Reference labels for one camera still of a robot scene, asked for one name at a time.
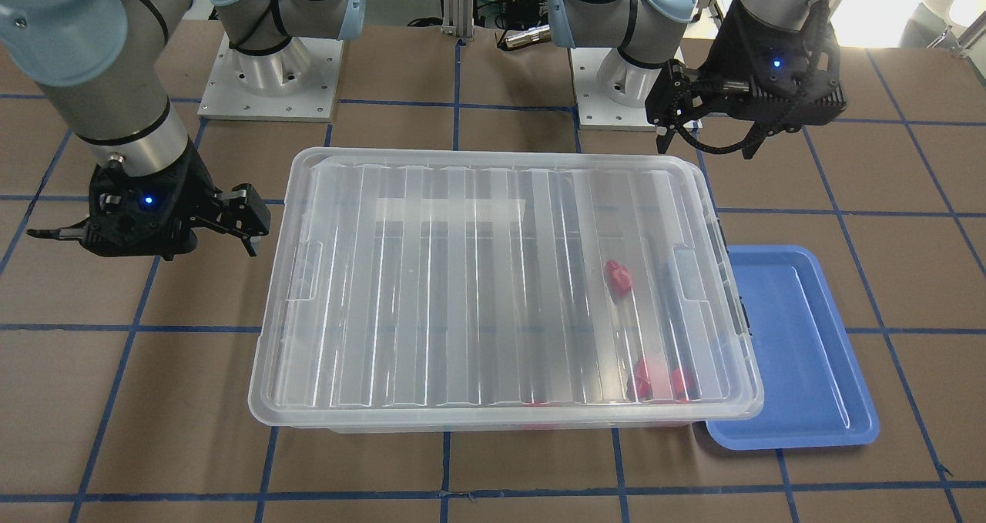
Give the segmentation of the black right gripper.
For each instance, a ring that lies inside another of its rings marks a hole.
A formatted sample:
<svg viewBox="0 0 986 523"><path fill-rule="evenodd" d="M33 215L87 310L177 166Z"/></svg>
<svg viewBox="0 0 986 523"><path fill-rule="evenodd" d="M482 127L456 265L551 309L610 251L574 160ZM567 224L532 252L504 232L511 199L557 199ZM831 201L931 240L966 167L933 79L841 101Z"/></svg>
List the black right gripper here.
<svg viewBox="0 0 986 523"><path fill-rule="evenodd" d="M89 179L89 215L53 229L28 228L40 240L81 243L98 256L161 256L171 260L195 249L193 226L217 220L236 236L247 255L258 256L271 214L256 187L220 192L193 142L172 165L147 176L126 176L120 167L96 167Z"/></svg>

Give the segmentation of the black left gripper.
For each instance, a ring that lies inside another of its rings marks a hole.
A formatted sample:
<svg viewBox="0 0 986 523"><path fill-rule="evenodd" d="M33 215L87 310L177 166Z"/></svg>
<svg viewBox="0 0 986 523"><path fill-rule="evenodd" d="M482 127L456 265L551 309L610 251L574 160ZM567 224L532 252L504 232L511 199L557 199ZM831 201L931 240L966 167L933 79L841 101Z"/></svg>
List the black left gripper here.
<svg viewBox="0 0 986 523"><path fill-rule="evenodd" d="M813 8L806 21L784 29L734 2L700 67L669 59L659 68L646 98L656 152L666 154L675 136L698 149L686 124L708 113L753 122L743 140L744 160L751 160L779 127L822 126L841 116L848 101L840 47L831 25L823 34L819 27Z"/></svg>

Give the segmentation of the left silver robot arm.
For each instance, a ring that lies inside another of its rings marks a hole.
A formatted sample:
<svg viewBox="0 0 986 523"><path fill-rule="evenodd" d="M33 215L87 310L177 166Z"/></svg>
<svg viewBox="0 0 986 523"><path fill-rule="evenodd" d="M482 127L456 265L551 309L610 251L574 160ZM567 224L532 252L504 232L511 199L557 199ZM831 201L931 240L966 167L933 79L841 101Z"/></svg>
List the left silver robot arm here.
<svg viewBox="0 0 986 523"><path fill-rule="evenodd" d="M753 158L765 140L824 126L847 109L831 15L841 0L732 0L700 67L676 59L698 0L547 0L559 47L605 47L621 104L712 155Z"/></svg>

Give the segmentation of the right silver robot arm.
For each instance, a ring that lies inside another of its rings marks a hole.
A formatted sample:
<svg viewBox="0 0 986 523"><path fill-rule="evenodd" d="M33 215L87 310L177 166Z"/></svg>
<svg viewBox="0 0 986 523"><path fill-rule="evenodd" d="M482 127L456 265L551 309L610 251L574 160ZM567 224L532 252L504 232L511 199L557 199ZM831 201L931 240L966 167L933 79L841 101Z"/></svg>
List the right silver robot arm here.
<svg viewBox="0 0 986 523"><path fill-rule="evenodd" d="M11 60L96 159L88 216L40 240L71 241L98 256L193 252L195 230L235 236L251 256L271 215L249 183L213 183L155 65L195 0L2 0ZM216 98L243 110L316 117L334 79L309 42L358 38L366 0L210 0L226 50Z"/></svg>

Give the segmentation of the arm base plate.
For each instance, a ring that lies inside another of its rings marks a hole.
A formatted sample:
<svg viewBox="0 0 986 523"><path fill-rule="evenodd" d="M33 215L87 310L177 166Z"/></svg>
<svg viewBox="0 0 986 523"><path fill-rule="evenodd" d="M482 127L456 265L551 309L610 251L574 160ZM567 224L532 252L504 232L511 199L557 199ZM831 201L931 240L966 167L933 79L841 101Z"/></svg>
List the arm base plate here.
<svg viewBox="0 0 986 523"><path fill-rule="evenodd" d="M344 45L295 38L280 52L251 56L223 38L198 113L210 120L330 122Z"/></svg>
<svg viewBox="0 0 986 523"><path fill-rule="evenodd" d="M624 59L615 47L570 49L581 129L655 131L645 99L661 70Z"/></svg>

